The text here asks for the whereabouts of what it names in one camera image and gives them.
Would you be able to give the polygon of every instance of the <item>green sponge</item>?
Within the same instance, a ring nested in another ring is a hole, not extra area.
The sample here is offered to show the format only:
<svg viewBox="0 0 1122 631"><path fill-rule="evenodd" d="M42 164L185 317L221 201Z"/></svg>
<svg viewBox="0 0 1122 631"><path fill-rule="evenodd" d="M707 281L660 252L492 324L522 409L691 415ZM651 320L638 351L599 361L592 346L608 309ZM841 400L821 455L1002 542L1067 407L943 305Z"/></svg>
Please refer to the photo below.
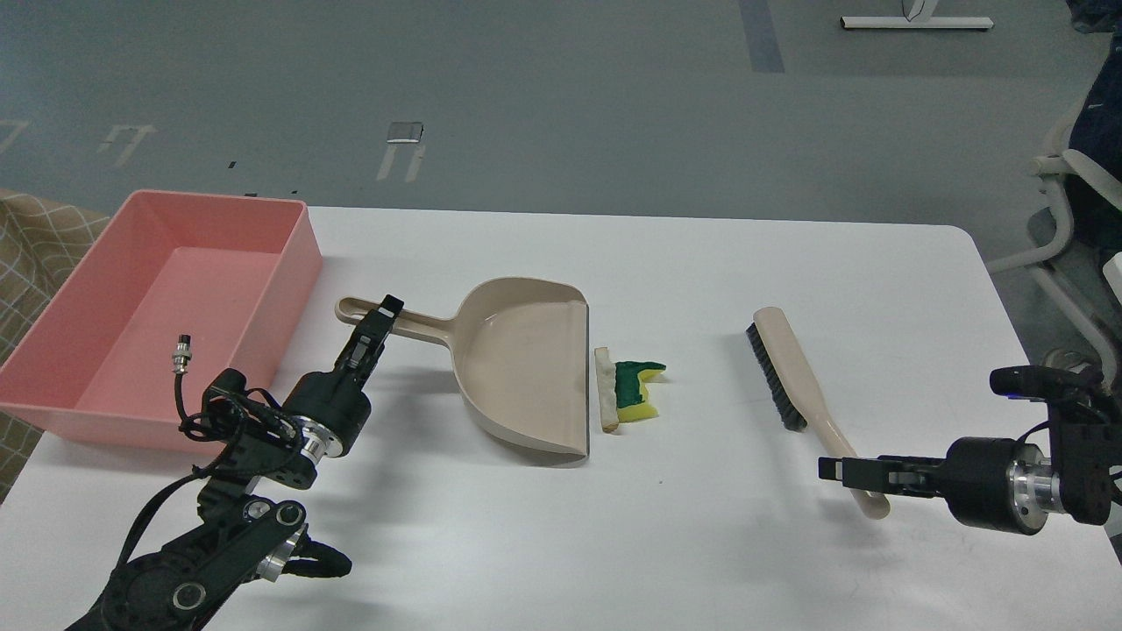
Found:
<svg viewBox="0 0 1122 631"><path fill-rule="evenodd" d="M653 419L659 411L647 401L646 382L661 375L665 364L657 362L616 362L616 413L619 421L629 423Z"/></svg>

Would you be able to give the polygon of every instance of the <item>beige dustpan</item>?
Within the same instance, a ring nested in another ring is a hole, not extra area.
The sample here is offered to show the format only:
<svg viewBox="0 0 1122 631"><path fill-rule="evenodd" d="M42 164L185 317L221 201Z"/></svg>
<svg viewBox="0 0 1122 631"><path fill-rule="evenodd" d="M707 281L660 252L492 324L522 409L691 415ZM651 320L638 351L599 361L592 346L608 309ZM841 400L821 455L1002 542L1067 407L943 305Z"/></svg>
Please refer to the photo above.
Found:
<svg viewBox="0 0 1122 631"><path fill-rule="evenodd" d="M343 322L378 303L344 298ZM495 278L471 290L448 320L402 311L393 333L448 347L463 399L503 440L588 455L588 302L536 278Z"/></svg>

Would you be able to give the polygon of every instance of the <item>chair base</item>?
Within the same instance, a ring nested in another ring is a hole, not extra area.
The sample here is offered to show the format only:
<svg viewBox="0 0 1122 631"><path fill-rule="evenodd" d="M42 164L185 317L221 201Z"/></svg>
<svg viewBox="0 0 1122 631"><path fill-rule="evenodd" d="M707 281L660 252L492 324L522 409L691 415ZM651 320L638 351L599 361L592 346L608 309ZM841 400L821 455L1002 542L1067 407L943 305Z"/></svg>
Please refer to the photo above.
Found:
<svg viewBox="0 0 1122 631"><path fill-rule="evenodd" d="M843 17L842 27L849 30L858 28L942 28L990 30L993 28L993 20L990 18L928 18L926 20L909 20L905 17Z"/></svg>

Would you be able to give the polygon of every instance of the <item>chair leg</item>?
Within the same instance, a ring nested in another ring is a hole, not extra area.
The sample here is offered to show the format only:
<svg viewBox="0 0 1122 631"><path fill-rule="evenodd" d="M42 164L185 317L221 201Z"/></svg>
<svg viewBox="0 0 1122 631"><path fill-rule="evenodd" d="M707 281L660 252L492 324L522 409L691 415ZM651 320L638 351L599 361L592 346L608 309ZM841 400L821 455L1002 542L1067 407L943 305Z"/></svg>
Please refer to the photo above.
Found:
<svg viewBox="0 0 1122 631"><path fill-rule="evenodd" d="M1041 181L1045 194L1048 195L1048 211L1056 220L1056 235L1052 240L1038 248L986 263L986 272L991 275L1048 260L1058 256L1072 243L1075 221L1072 218L1072 205L1067 202L1067 195L1064 194L1063 180L1058 176L1046 176Z"/></svg>
<svg viewBox="0 0 1122 631"><path fill-rule="evenodd" d="M1086 313L1079 309L1075 300L1060 286L1054 272L1042 265L1033 265L1029 268L1032 280L1040 285L1040 289L1059 308L1060 312L1075 326L1091 347L1098 354L1098 360L1103 371L1103 385L1107 392L1114 392L1114 379L1119 374L1119 356L1110 336L1105 333Z"/></svg>
<svg viewBox="0 0 1122 631"><path fill-rule="evenodd" d="M844 28L965 28L988 30L993 28L990 18L937 18L934 16L939 0L912 0L900 17L843 17Z"/></svg>

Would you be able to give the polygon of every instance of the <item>cloth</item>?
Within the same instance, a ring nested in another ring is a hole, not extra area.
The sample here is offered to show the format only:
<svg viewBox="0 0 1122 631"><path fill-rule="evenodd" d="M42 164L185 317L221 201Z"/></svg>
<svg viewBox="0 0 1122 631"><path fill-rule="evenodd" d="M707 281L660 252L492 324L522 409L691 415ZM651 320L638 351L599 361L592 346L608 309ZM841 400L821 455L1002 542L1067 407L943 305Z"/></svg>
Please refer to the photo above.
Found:
<svg viewBox="0 0 1122 631"><path fill-rule="evenodd" d="M1079 33L1111 33L1122 17L1122 0L1067 0L1067 8Z"/></svg>
<svg viewBox="0 0 1122 631"><path fill-rule="evenodd" d="M108 222L104 214L0 189L0 363ZM0 412L0 502L40 435Z"/></svg>
<svg viewBox="0 0 1122 631"><path fill-rule="evenodd" d="M1122 0L1098 2L1119 6ZM1072 128L1068 147L1078 149L1122 180L1122 30L1115 30L1106 62ZM1122 209L1116 209L1078 177L1064 184L1075 217L1075 238L1106 250L1122 250Z"/></svg>

